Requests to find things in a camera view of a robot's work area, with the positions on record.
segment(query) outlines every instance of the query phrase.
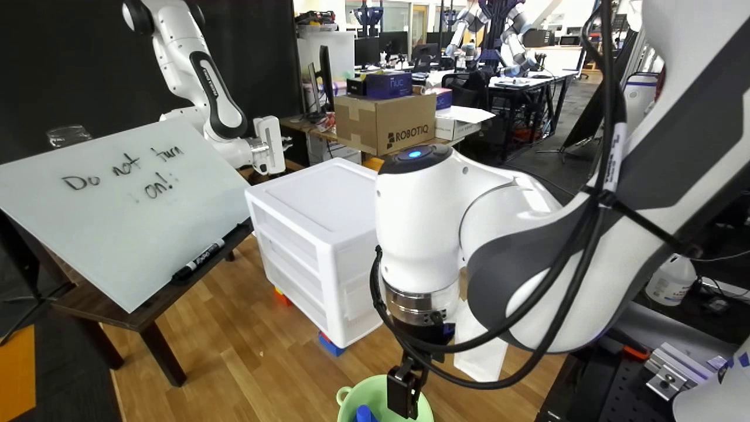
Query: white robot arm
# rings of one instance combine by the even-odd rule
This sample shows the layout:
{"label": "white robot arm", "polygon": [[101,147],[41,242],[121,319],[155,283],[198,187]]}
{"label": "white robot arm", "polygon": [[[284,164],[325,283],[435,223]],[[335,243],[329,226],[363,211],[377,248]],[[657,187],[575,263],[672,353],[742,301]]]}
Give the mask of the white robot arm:
{"label": "white robot arm", "polygon": [[[430,359],[445,351],[498,334],[532,359],[594,343],[670,253],[697,255],[698,229],[750,182],[750,1],[650,0],[644,33],[667,80],[631,143],[615,135],[623,157],[610,161],[622,171],[605,166],[591,182],[608,190],[560,207],[535,178],[438,144],[385,161],[375,181],[383,250],[370,279],[375,306],[406,348],[389,375],[392,411],[412,414],[424,380],[410,369],[440,372]],[[447,345],[462,266],[469,309],[487,333]]]}
{"label": "white robot arm", "polygon": [[249,119],[233,101],[186,0],[124,0],[121,15],[131,30],[153,38],[168,92],[192,103],[192,108],[171,109],[161,119],[192,121],[234,168],[284,171],[278,119],[255,116],[257,137],[242,137]]}

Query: black curtain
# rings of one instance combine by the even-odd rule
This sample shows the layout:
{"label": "black curtain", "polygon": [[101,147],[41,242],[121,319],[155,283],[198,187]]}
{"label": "black curtain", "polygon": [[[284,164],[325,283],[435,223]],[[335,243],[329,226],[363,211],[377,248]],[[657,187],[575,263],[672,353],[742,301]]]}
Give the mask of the black curtain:
{"label": "black curtain", "polygon": [[[153,45],[119,0],[15,0],[0,10],[0,161],[50,150],[44,132],[94,135],[186,105],[164,86]],[[205,38],[249,116],[297,113],[292,0],[198,0]]]}

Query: whiteboard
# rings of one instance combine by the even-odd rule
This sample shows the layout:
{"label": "whiteboard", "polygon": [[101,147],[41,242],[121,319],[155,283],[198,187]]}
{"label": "whiteboard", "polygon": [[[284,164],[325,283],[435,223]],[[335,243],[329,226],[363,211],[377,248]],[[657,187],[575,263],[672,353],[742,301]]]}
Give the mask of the whiteboard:
{"label": "whiteboard", "polygon": [[244,223],[246,190],[180,119],[0,166],[0,208],[124,311]]}

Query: white plastic drawer unit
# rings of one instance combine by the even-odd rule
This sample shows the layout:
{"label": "white plastic drawer unit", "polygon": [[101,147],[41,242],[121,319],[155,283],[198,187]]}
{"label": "white plastic drawer unit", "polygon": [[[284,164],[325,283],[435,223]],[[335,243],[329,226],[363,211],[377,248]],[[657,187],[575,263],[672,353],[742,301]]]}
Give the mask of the white plastic drawer unit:
{"label": "white plastic drawer unit", "polygon": [[249,194],[266,277],[337,346],[375,331],[375,171],[329,158]]}

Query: wooden floor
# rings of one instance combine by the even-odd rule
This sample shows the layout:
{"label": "wooden floor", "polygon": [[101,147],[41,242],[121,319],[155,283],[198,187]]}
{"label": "wooden floor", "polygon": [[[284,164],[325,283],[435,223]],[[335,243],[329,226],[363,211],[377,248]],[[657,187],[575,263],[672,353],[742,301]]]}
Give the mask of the wooden floor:
{"label": "wooden floor", "polygon": [[[141,338],[108,327],[126,359],[112,372],[126,422],[333,422],[341,386],[387,372],[401,359],[385,327],[343,355],[323,351],[315,324],[275,300],[255,238],[244,242],[234,263],[216,266],[171,306],[160,327],[187,372],[183,386],[164,380]],[[523,355],[510,348],[505,369],[517,367]],[[424,393],[442,422],[530,422],[560,366],[562,355],[549,355],[505,392],[469,392],[432,375]]]}

